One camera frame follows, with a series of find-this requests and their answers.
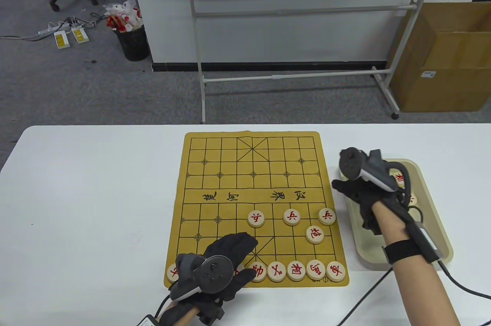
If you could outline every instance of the black baseboard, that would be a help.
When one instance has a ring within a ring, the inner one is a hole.
[[[323,61],[298,63],[202,63],[204,72],[284,72],[385,69],[386,61]],[[198,72],[197,63],[153,63],[154,72]]]

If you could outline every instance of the black trash can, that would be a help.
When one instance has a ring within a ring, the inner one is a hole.
[[[142,61],[150,54],[144,26],[130,32],[120,32],[118,30],[113,32],[118,36],[124,56],[129,61]]]

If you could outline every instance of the white table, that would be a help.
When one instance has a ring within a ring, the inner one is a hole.
[[[415,161],[455,251],[449,270],[491,292],[490,124],[46,126],[23,133],[0,173],[0,325],[135,326],[154,313],[167,295],[184,135],[242,130],[320,132],[331,179],[346,147]],[[382,273],[361,266],[344,199],[334,198],[349,286],[244,289],[217,325],[340,321]],[[464,325],[491,318],[489,301],[441,276]],[[369,324],[409,324],[393,275],[346,325]]]

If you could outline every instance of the beige tray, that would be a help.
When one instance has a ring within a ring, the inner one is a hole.
[[[423,174],[419,170],[419,166],[413,161],[405,159],[388,161],[400,162],[407,168],[411,178],[411,189],[417,199],[417,206],[424,214],[424,226],[435,244],[442,251],[443,262],[448,263],[452,260],[454,251],[423,179]],[[351,218],[351,226],[353,227],[356,250],[358,251],[361,262],[370,270],[388,270],[390,265],[387,263],[386,256],[382,250],[382,247],[385,246],[384,238],[382,235],[374,235],[370,230],[363,229],[361,226],[363,219],[360,215],[359,205],[349,198],[346,199],[346,203],[348,205],[349,217]],[[410,214],[414,219],[419,220],[419,212],[417,210],[410,210]]]

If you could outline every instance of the cardboard box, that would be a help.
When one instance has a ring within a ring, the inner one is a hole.
[[[424,4],[390,87],[403,112],[479,110],[491,94],[491,3]]]

